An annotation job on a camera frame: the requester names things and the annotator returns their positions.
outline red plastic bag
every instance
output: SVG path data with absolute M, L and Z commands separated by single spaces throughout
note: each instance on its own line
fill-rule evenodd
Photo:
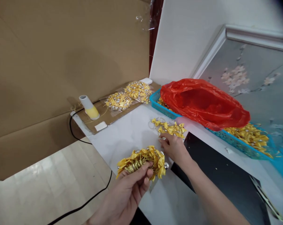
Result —
M 213 131 L 244 127 L 250 121 L 250 113 L 237 100 L 202 79 L 182 79 L 163 85 L 160 96 L 175 113 Z

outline plastic bag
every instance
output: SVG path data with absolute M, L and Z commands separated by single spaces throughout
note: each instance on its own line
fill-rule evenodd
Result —
M 130 98 L 148 104 L 150 95 L 153 93 L 153 88 L 142 81 L 133 81 L 117 91 L 124 91 Z
M 244 127 L 250 121 L 250 113 L 237 100 L 202 79 L 182 79 L 163 85 L 160 96 L 175 113 L 213 131 Z
M 109 108 L 113 117 L 126 110 L 131 105 L 138 103 L 138 101 L 131 99 L 124 92 L 116 92 L 109 96 L 105 96 L 100 98 L 100 101 Z

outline hand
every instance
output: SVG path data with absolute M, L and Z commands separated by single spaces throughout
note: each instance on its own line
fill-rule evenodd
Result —
M 153 170 L 148 168 L 152 165 L 153 162 L 147 162 L 132 174 L 123 170 L 100 208 L 85 224 L 129 224 L 150 187 L 149 178 L 153 175 Z
M 165 150 L 166 154 L 180 167 L 186 163 L 186 160 L 190 160 L 191 157 L 186 150 L 182 138 L 170 135 L 168 133 L 163 133 L 159 136 L 158 141 L 161 147 Z

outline painting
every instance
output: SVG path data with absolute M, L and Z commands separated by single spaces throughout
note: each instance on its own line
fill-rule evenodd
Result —
M 238 100 L 282 149 L 283 50 L 226 38 L 210 57 L 197 78 Z

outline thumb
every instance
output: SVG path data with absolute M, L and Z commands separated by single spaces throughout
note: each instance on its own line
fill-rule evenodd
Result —
M 144 165 L 142 165 L 137 171 L 129 174 L 127 177 L 126 177 L 126 180 L 128 182 L 128 185 L 129 186 L 133 186 L 137 181 L 139 181 L 140 179 L 142 179 L 147 171 L 148 171 L 148 168 L 150 167 L 150 163 L 149 162 L 146 162 Z
M 166 149 L 166 148 L 169 147 L 169 144 L 167 143 L 166 140 L 159 139 L 158 141 L 159 141 L 159 143 L 162 145 L 162 147 L 163 147 L 164 149 Z

